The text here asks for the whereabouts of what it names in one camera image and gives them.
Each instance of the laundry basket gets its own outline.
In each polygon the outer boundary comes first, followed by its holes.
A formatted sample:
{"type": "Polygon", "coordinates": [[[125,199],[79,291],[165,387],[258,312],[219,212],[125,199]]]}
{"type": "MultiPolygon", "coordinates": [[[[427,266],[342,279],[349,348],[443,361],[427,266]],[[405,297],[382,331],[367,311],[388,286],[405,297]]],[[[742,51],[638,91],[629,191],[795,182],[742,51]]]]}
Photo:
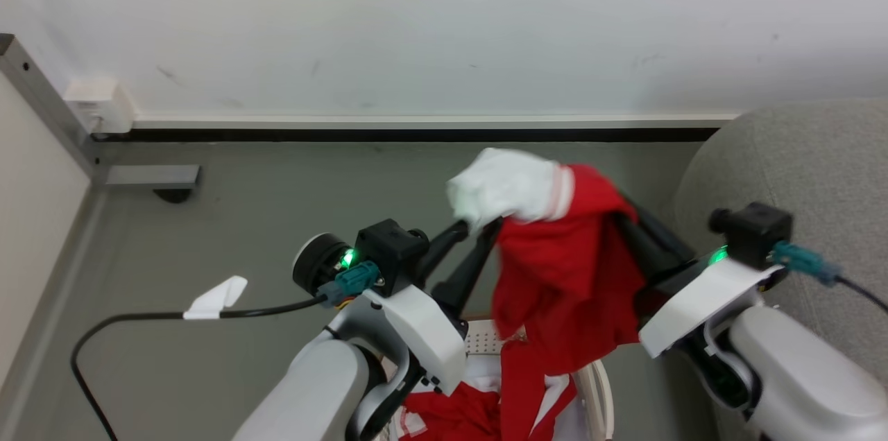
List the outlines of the laundry basket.
{"type": "MultiPolygon", "coordinates": [[[[468,355],[499,355],[502,343],[492,320],[479,319],[469,322],[469,333],[466,336],[468,355]]],[[[575,372],[574,383],[577,385],[577,400],[583,409],[583,416],[586,417],[588,434],[586,439],[589,441],[613,439],[613,396],[605,365],[601,360],[597,360],[584,366],[575,372]]],[[[394,432],[395,429],[393,422],[395,419],[389,422],[387,428],[376,438],[377,441],[390,441],[390,432],[394,432]]]]}

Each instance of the white panel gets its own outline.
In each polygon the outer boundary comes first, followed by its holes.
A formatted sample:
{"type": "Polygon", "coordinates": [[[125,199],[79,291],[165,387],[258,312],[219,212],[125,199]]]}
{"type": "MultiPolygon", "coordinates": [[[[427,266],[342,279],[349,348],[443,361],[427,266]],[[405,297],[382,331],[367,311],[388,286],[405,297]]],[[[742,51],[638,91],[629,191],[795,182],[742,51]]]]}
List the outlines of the white panel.
{"type": "Polygon", "coordinates": [[[89,179],[0,74],[0,384],[89,179]]]}
{"type": "Polygon", "coordinates": [[[888,96],[888,0],[2,1],[0,29],[56,87],[118,78],[152,126],[668,121],[888,96]]]}

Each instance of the power outlet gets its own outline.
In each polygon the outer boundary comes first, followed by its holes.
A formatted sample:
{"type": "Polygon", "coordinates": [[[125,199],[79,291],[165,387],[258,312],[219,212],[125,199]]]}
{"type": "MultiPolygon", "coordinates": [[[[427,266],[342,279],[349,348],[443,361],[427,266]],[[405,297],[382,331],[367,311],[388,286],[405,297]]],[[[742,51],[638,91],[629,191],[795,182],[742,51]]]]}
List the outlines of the power outlet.
{"type": "Polygon", "coordinates": [[[65,91],[65,103],[92,134],[130,132],[136,108],[114,78],[75,80],[65,91]]]}

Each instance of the red cloth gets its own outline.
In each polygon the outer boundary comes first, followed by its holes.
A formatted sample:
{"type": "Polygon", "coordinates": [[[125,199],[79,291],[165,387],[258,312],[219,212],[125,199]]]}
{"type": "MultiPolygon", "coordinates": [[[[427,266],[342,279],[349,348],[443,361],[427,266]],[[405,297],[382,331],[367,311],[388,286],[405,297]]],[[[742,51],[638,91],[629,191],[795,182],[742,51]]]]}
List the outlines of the red cloth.
{"type": "Polygon", "coordinates": [[[481,392],[461,382],[450,396],[434,392],[411,394],[404,401],[418,413],[426,431],[406,435],[415,441],[551,441],[555,419],[577,396],[573,379],[543,418],[539,414],[546,393],[538,356],[526,343],[502,346],[502,403],[500,394],[481,392]]]}
{"type": "Polygon", "coordinates": [[[569,166],[574,197],[551,222],[507,219],[493,317],[502,337],[521,325],[546,375],[575,372],[638,342],[632,298],[644,279],[613,223],[635,210],[595,169],[569,166]]]}

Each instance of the green light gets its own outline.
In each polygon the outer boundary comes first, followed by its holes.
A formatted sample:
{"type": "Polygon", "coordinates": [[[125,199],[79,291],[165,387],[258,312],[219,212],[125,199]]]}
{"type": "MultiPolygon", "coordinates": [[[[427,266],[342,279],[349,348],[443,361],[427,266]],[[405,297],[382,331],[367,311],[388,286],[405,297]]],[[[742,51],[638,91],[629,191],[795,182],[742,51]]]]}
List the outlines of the green light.
{"type": "Polygon", "coordinates": [[[712,253],[710,257],[710,266],[727,257],[727,245],[721,245],[719,250],[712,253]]]}
{"type": "Polygon", "coordinates": [[[345,254],[342,256],[342,261],[340,261],[339,264],[347,270],[347,268],[352,265],[353,260],[355,260],[355,249],[350,248],[345,251],[345,254]]]}

